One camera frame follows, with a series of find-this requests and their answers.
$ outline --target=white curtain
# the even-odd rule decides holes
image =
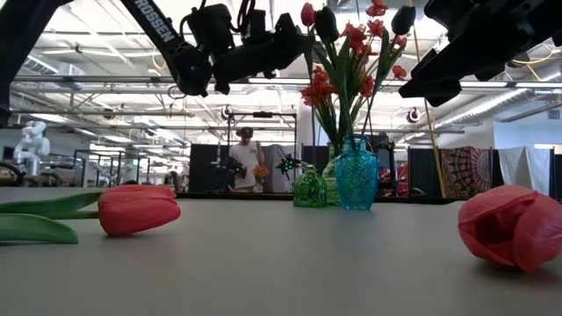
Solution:
[[[551,151],[533,147],[498,149],[505,184],[521,185],[549,195]]]

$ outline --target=blue glass vase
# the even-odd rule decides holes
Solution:
[[[345,210],[371,209],[378,183],[378,156],[367,151],[367,137],[348,136],[334,160],[335,185]]]

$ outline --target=green glass vase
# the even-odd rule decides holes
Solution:
[[[335,148],[332,143],[328,143],[328,165],[322,171],[322,178],[326,181],[326,192],[328,195],[328,206],[341,206],[340,196],[337,194],[335,185],[334,159],[338,156],[335,154]]]
[[[305,166],[305,173],[294,182],[292,204],[297,207],[326,207],[326,181],[318,175],[316,167]]]

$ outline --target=cap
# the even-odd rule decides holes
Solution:
[[[243,127],[241,129],[239,129],[238,131],[236,131],[236,136],[239,136],[239,137],[242,137],[242,138],[253,137],[254,136],[254,130],[252,129],[252,127]]]

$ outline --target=ceiling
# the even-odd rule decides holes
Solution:
[[[199,0],[155,0],[162,12],[169,16],[173,25],[178,29],[178,22],[191,11],[192,7],[199,7]],[[299,23],[299,14],[304,0],[257,0],[256,8],[266,10],[266,27],[271,29],[273,20],[277,21],[280,14],[289,12],[295,23]],[[315,8],[320,8],[323,1],[308,0]],[[346,23],[358,24],[366,21],[364,9],[369,0],[359,1],[360,18],[357,17],[355,1],[343,1],[338,8],[335,7],[338,28],[343,29]],[[226,4],[233,16],[236,16],[241,0],[208,0],[206,5]],[[388,1],[390,10],[384,16],[385,23],[390,25],[396,9],[406,1]],[[424,1],[416,1],[418,18],[416,31],[420,54],[424,55],[431,48],[443,47],[447,44],[443,35],[445,29],[435,21],[424,17],[421,8]],[[195,43],[192,36],[186,36],[190,43]],[[404,55],[398,60],[406,70],[415,66],[416,49],[413,34],[408,34],[408,45]],[[538,61],[550,55],[548,61],[534,66],[534,70],[548,68],[558,62],[558,53],[553,54],[551,42],[535,47],[530,51],[533,61]],[[169,84],[123,84],[111,83],[114,76],[169,76],[162,57],[155,51],[150,39],[144,34],[137,23],[128,14],[126,8],[119,0],[75,0],[59,9],[47,29],[41,35],[32,51],[32,56],[55,68],[62,63],[68,63],[82,70],[83,75],[108,76],[106,84],[85,83],[84,90],[89,93],[76,92],[74,96],[68,93],[68,88],[55,83],[14,83],[19,90],[14,92],[12,99],[17,99],[12,108],[29,110],[72,110],[72,111],[101,111],[113,109],[114,111],[145,111],[155,112],[184,112],[191,113],[193,117],[174,116],[115,116],[106,119],[99,116],[67,116],[69,121],[92,127],[131,125],[138,122],[149,122],[153,126],[190,126],[192,129],[185,131],[171,131],[186,142],[217,142],[225,140],[223,131],[197,130],[198,126],[225,126],[226,121],[220,117],[220,111],[228,105],[233,111],[251,113],[254,111],[272,111],[281,113],[294,113],[301,102],[298,85],[257,85],[239,84],[233,87],[233,92],[224,96],[211,93],[208,97],[186,97],[182,100],[170,98],[166,91]],[[37,75],[27,68],[22,68],[21,75]],[[510,81],[528,79],[531,72],[528,68],[507,68],[506,72],[493,80]],[[298,58],[287,69],[277,73],[278,78],[307,78],[306,63],[304,58]],[[118,89],[135,88],[142,93],[121,93],[113,91]],[[439,107],[435,116],[439,119],[448,113],[477,100],[490,93],[485,91],[465,91],[460,96]],[[423,111],[424,102],[419,98],[403,99],[395,89],[389,88],[377,94],[372,110],[373,128],[398,128],[408,126],[406,113],[412,108]],[[252,118],[248,115],[244,120],[237,122],[237,126],[261,126],[271,129],[294,127],[292,117],[281,118]],[[89,128],[96,135],[109,133],[109,129]],[[119,129],[121,136],[140,139],[145,142],[152,141],[143,136],[138,130]],[[293,131],[257,131],[256,138],[262,141],[289,141],[293,140]]]

